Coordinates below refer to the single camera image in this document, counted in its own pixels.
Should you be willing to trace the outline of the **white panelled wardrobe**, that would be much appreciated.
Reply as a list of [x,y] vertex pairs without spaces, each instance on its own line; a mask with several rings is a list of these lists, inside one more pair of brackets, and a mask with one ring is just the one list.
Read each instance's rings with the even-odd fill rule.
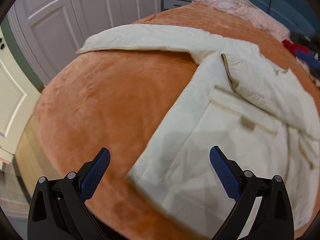
[[16,0],[8,20],[20,50],[47,85],[90,36],[161,9],[161,0]]

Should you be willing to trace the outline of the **cream quilted robe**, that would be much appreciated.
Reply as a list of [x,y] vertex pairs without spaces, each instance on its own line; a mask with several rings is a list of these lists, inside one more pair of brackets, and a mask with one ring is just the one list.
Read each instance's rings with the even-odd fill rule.
[[99,50],[189,53],[197,70],[128,178],[194,236],[210,239],[231,211],[209,151],[256,176],[280,175],[295,229],[311,218],[319,184],[319,116],[312,96],[250,42],[174,25],[122,25],[89,37]]

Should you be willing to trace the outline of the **orange plush bed cover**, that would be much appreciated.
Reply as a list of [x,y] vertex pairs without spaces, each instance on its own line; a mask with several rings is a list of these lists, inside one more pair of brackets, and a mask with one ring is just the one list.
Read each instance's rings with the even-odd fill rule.
[[[194,2],[134,24],[196,28],[256,44],[261,55],[293,72],[319,116],[319,90],[303,68],[281,42],[249,22]],[[161,211],[127,176],[196,70],[185,52],[79,50],[36,104],[41,145],[61,175],[92,160],[102,147],[110,150],[111,164],[87,205],[129,239],[206,239]]]

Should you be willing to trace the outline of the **red garment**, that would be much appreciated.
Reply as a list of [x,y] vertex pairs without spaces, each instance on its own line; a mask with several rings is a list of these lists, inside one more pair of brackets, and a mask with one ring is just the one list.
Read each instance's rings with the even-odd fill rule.
[[300,44],[297,44],[297,43],[294,43],[294,42],[291,42],[290,40],[284,40],[282,42],[282,44],[293,56],[296,55],[297,51],[300,51],[300,50],[302,52],[308,51],[308,50],[305,49],[304,46],[302,46]]

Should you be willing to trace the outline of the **dark blue nightstand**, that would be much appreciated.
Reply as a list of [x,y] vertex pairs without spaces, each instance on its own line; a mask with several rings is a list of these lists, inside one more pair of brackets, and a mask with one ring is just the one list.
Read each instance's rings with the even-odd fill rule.
[[192,0],[161,0],[161,11],[166,11],[188,5]]

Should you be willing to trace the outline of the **white door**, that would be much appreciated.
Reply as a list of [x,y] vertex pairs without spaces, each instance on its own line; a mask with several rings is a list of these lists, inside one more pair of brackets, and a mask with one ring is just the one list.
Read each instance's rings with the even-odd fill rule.
[[1,158],[9,162],[40,96],[1,34]]

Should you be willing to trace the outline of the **pink floral duvet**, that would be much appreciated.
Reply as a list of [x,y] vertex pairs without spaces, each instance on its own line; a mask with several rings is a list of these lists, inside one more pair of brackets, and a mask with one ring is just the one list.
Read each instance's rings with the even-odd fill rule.
[[272,35],[279,42],[290,39],[290,31],[274,19],[272,16],[261,10],[249,0],[193,0],[202,3],[218,11],[226,12],[246,22],[255,28],[263,30]]

